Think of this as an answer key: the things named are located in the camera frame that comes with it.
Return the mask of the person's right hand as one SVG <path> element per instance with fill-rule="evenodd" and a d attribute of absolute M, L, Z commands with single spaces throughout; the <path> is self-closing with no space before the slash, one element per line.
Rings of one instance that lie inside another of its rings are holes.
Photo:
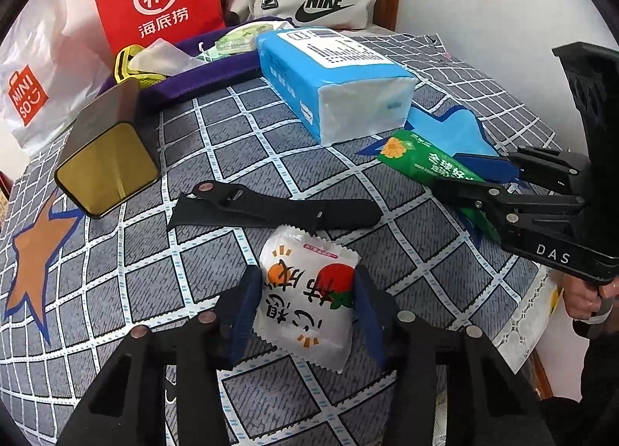
<path fill-rule="evenodd" d="M 597 314 L 603 299 L 615 299 L 618 296 L 618 278 L 601 288 L 572 275 L 563 274 L 560 278 L 563 287 L 563 303 L 566 314 L 575 320 L 588 320 Z"/>

